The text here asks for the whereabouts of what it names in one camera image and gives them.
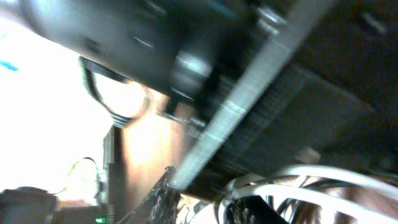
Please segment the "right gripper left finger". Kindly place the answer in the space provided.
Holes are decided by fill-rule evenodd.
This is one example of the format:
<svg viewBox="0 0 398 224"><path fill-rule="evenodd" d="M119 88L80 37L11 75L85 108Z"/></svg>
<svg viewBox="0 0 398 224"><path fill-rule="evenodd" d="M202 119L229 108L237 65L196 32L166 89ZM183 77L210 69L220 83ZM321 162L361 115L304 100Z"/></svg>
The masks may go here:
<svg viewBox="0 0 398 224"><path fill-rule="evenodd" d="M141 203L118 224L175 224L181 200L181 193L170 186L175 172L175 167L167 166Z"/></svg>

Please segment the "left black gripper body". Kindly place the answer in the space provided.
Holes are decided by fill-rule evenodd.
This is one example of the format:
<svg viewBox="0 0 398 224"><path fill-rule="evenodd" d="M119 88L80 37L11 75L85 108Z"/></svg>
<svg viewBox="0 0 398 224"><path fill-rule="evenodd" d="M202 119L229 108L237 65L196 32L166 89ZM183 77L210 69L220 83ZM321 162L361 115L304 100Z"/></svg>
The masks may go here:
<svg viewBox="0 0 398 224"><path fill-rule="evenodd" d="M397 170L396 1L19 1L36 34L194 112L177 187L216 198L310 148Z"/></svg>

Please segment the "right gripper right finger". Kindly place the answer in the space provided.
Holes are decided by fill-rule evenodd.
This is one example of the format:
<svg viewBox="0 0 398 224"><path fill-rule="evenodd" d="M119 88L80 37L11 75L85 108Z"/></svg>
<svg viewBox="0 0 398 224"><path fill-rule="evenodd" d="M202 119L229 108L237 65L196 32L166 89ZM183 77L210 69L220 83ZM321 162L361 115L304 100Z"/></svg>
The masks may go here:
<svg viewBox="0 0 398 224"><path fill-rule="evenodd" d="M227 224L288 224L260 196L233 200L225 218Z"/></svg>

